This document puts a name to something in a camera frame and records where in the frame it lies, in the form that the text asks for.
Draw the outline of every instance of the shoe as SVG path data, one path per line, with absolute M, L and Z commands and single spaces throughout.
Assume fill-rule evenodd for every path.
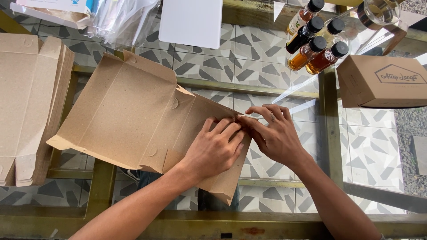
M 135 182 L 139 182 L 139 174 L 138 174 L 137 170 L 130 170 L 130 169 L 126 169 L 126 168 L 123 168 L 123 167 L 118 167 L 118 168 L 120 169 L 120 171 L 124 175 L 132 178 L 132 180 L 134 180 Z

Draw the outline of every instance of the glass table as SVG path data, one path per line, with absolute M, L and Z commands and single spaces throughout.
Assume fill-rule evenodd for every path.
M 264 103 L 288 107 L 303 147 L 371 214 L 386 237 L 426 235 L 427 199 L 405 195 L 427 197 L 427 178 L 417 174 L 410 148 L 412 136 L 427 136 L 426 108 L 343 108 L 333 69 L 316 76 L 304 68 L 290 70 L 284 48 L 290 37 L 285 30 L 307 2 L 224 0 L 217 50 L 159 41 L 159 13 L 144 48 L 135 53 L 173 69 L 178 83 L 189 91 L 236 111 Z M 329 19 L 337 7 L 327 4 L 320 15 Z M 100 39 L 85 37 L 83 31 L 5 13 L 42 40 L 50 35 L 61 38 L 76 53 L 66 116 L 102 53 L 114 50 L 102 46 Z M 422 59 L 426 42 L 426 33 L 410 30 L 389 56 Z M 377 41 L 365 54 L 382 52 L 386 43 Z M 251 116 L 267 124 L 262 116 Z M 0 237 L 66 239 L 135 190 L 136 183 L 111 164 L 72 149 L 56 151 L 45 185 L 0 188 Z M 177 211 L 162 212 L 140 238 L 330 238 L 298 176 L 266 157 L 254 142 L 239 191 L 241 212 L 199 212 L 197 189 L 192 188 L 179 197 Z

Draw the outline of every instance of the forearm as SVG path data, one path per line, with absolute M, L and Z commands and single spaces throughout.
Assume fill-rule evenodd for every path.
M 158 180 L 114 204 L 70 240 L 134 240 L 177 196 L 194 186 L 179 164 Z
M 310 192 L 316 209 L 335 239 L 379 240 L 381 234 L 366 214 L 313 161 L 306 157 L 294 172 Z

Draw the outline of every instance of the patterned tile floor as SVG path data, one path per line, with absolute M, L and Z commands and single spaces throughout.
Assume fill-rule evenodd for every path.
M 308 0 L 287 0 L 289 4 L 303 6 Z M 286 1 L 275 0 L 275 9 L 281 10 Z M 23 15 L 14 16 L 7 9 L 9 1 L 0 0 L 0 8 L 33 34 L 44 40 L 56 36 L 76 53 L 75 64 L 95 67 L 103 52 L 113 50 L 100 45 L 100 39 L 84 36 L 84 31 Z M 324 10 L 334 11 L 333 4 Z M 233 82 L 256 86 L 318 92 L 317 76 L 305 69 L 291 71 L 286 65 L 289 54 L 283 48 L 289 36 L 280 31 L 248 26 L 223 24 L 221 47 L 217 50 L 171 44 L 158 39 L 160 15 L 155 19 L 144 49 L 136 53 L 175 70 L 177 76 Z M 78 98 L 87 77 L 81 77 L 75 99 Z M 274 98 L 247 94 L 189 89 L 236 111 L 244 112 L 253 105 L 277 103 L 291 109 L 292 119 L 303 147 L 319 162 L 321 145 L 318 103 L 288 98 Z M 252 117 L 267 122 L 258 114 Z M 396 126 L 392 110 L 344 109 L 339 107 L 344 181 L 403 192 L 402 172 L 397 146 Z M 61 168 L 93 169 L 94 158 L 75 150 L 65 150 Z M 289 168 L 275 163 L 260 152 L 254 142 L 246 157 L 241 176 L 255 178 L 298 179 Z M 90 181 L 47 179 L 45 185 L 34 187 L 1 187 L 0 205 L 85 206 Z M 113 203 L 136 190 L 133 181 L 117 181 Z M 316 212 L 306 189 L 239 186 L 240 210 L 262 212 Z M 197 189 L 192 188 L 179 196 L 179 210 L 197 209 Z M 350 196 L 366 213 L 405 213 L 404 210 Z

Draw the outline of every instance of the finger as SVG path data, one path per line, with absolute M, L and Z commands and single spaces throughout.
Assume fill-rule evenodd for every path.
M 246 132 L 243 130 L 240 130 L 236 136 L 230 141 L 231 147 L 235 148 L 239 145 L 239 143 L 243 140 L 243 137 L 245 136 Z
M 279 108 L 280 108 L 280 111 L 282 111 L 283 116 L 285 117 L 285 119 L 288 120 L 288 121 L 292 121 L 292 116 L 291 116 L 291 113 L 289 111 L 289 108 L 282 107 L 282 106 L 279 106 Z
M 276 117 L 266 107 L 252 106 L 246 110 L 246 114 L 258 113 L 261 114 L 269 124 L 272 124 Z
M 251 138 L 254 139 L 255 143 L 258 145 L 258 148 L 261 151 L 267 149 L 266 141 L 259 132 L 257 132 L 255 129 L 251 129 L 248 134 Z
M 221 135 L 224 135 L 227 139 L 230 139 L 230 137 L 237 132 L 239 129 L 241 129 L 242 126 L 238 123 L 231 123 L 222 133 Z
M 278 119 L 279 121 L 285 120 L 285 117 L 283 116 L 283 113 L 277 104 L 264 104 L 263 107 L 270 110 L 273 113 L 273 115 L 276 117 L 276 119 Z
M 239 143 L 239 145 L 236 148 L 236 151 L 234 151 L 234 154 L 227 161 L 228 169 L 230 169 L 233 166 L 233 164 L 235 163 L 235 161 L 239 158 L 240 153 L 242 152 L 243 146 L 244 146 L 243 143 Z
M 208 132 L 214 122 L 218 122 L 216 117 L 208 117 L 203 124 L 201 132 Z
M 219 121 L 219 123 L 212 130 L 212 132 L 215 134 L 220 134 L 224 130 L 224 128 L 232 122 L 234 122 L 234 118 L 232 118 L 232 117 L 223 118 L 223 119 L 221 119 L 221 121 Z
M 244 123 L 244 124 L 248 125 L 251 129 L 255 129 L 255 130 L 256 130 L 257 132 L 259 132 L 259 133 L 261 134 L 261 136 L 263 136 L 263 137 L 265 137 L 266 135 L 268 135 L 268 134 L 269 134 L 269 128 L 268 128 L 268 127 L 266 127 L 266 126 L 264 126 L 264 124 L 262 124 L 262 123 L 260 123 L 260 122 L 256 121 L 256 120 L 255 120 L 255 119 L 253 119 L 253 118 L 246 117 L 246 116 L 243 116 L 243 115 L 237 115 L 237 119 L 238 119 L 240 122 L 242 122 L 242 123 Z

